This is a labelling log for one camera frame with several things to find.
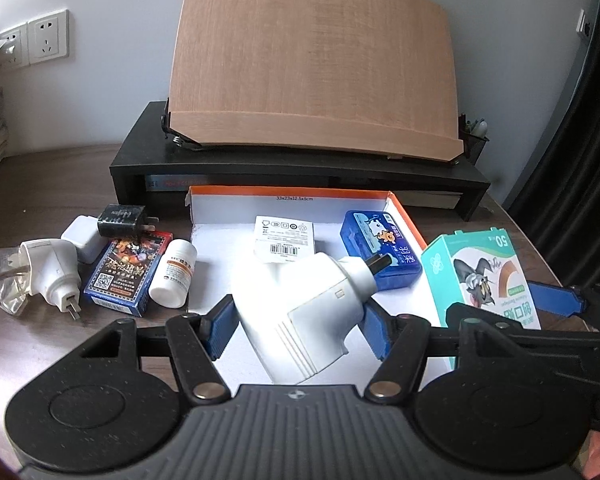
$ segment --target clear plastic bag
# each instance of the clear plastic bag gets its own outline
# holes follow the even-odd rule
[[[18,247],[0,249],[0,308],[18,316],[27,304],[30,267]]]

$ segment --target black charger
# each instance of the black charger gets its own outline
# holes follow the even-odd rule
[[[98,232],[107,238],[138,238],[142,232],[155,231],[157,222],[143,205],[109,204],[98,217]]]

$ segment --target cartoon cat picture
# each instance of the cartoon cat picture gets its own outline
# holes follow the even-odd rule
[[[371,231],[371,234],[373,236],[375,236],[378,240],[395,244],[394,233],[387,230],[382,225],[382,222],[378,220],[378,218],[372,218],[366,224],[369,226],[369,230]]]
[[[462,260],[454,260],[454,269],[458,281],[466,285],[466,290],[471,295],[471,302],[474,307],[480,308],[488,303],[495,304],[491,296],[489,280],[485,276],[485,270],[493,272],[493,269],[486,259],[480,258],[475,269]]]

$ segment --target metal rivet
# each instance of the metal rivet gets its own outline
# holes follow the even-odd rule
[[[218,383],[201,383],[193,388],[193,394],[199,399],[217,399],[226,389]]]
[[[393,381],[378,381],[369,386],[369,391],[374,397],[395,397],[402,391],[400,384]]]

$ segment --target qr code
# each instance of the qr code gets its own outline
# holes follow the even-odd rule
[[[105,274],[104,272],[101,272],[100,275],[98,276],[98,279],[93,284],[93,286],[107,290],[107,289],[109,289],[109,285],[111,285],[112,281],[113,281],[113,276],[111,276],[110,274]]]

